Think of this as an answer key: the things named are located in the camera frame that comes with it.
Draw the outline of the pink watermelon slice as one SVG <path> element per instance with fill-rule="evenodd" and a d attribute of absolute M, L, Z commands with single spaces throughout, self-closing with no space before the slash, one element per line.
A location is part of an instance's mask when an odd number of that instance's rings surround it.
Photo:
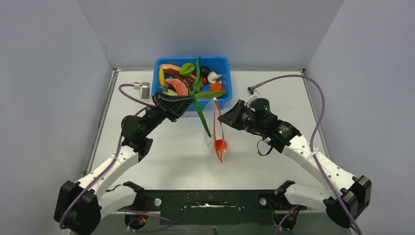
<path fill-rule="evenodd" d="M 168 78 L 165 80 L 166 84 L 168 85 L 168 89 L 175 90 L 178 94 L 178 96 L 188 96 L 189 92 L 187 89 L 187 86 L 184 82 L 177 78 Z"/>

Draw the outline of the long green bean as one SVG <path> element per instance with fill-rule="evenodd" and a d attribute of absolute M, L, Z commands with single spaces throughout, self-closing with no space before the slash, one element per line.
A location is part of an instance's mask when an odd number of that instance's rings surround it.
<path fill-rule="evenodd" d="M 207 125 L 207 122 L 206 122 L 205 116 L 203 114 L 203 111 L 202 111 L 202 109 L 201 109 L 201 107 L 200 107 L 200 105 L 199 105 L 199 103 L 198 103 L 198 101 L 195 97 L 195 94 L 192 92 L 192 90 L 189 87 L 187 89 L 188 89 L 188 92 L 189 92 L 189 96 L 193 99 L 193 105 L 195 107 L 195 110 L 196 110 L 199 118 L 200 118 L 200 121 L 203 125 L 203 128 L 204 128 L 207 136 L 211 138 L 211 132 L 210 132 L 209 127 Z"/>

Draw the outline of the clear zip top bag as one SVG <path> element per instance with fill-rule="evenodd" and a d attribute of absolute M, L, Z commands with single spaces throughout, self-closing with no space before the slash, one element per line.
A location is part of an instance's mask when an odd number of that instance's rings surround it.
<path fill-rule="evenodd" d="M 225 131 L 223 124 L 217 119 L 222 114 L 217 98 L 213 98 L 207 103 L 206 107 L 203 110 L 203 114 L 206 118 L 207 125 L 211 132 L 211 138 L 208 137 L 206 133 L 204 135 L 206 147 L 211 152 L 211 154 L 216 157 L 220 163 L 222 163 L 226 152 L 218 153 L 214 148 L 214 143 L 216 140 L 225 140 Z"/>

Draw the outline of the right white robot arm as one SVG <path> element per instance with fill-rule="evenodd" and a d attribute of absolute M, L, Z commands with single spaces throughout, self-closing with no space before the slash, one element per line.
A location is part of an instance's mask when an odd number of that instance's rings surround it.
<path fill-rule="evenodd" d="M 300 205 L 317 209 L 337 225 L 350 228 L 370 204 L 371 180 L 343 170 L 317 148 L 311 148 L 297 128 L 271 112 L 267 99 L 257 98 L 249 105 L 239 100 L 218 120 L 236 130 L 262 137 L 272 149 L 292 159 L 325 187 L 310 188 L 286 181 L 276 190 L 278 207 Z"/>

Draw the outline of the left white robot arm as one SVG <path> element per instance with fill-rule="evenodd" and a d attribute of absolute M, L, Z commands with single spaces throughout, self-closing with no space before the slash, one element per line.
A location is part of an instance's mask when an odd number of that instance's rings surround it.
<path fill-rule="evenodd" d="M 54 220 L 59 228 L 89 235 L 99 224 L 102 207 L 99 198 L 125 171 L 139 163 L 150 151 L 148 135 L 165 119 L 176 122 L 195 101 L 191 95 L 171 96 L 161 92 L 152 97 L 154 105 L 139 114 L 125 116 L 115 153 L 90 174 L 76 182 L 66 181 L 59 189 Z"/>

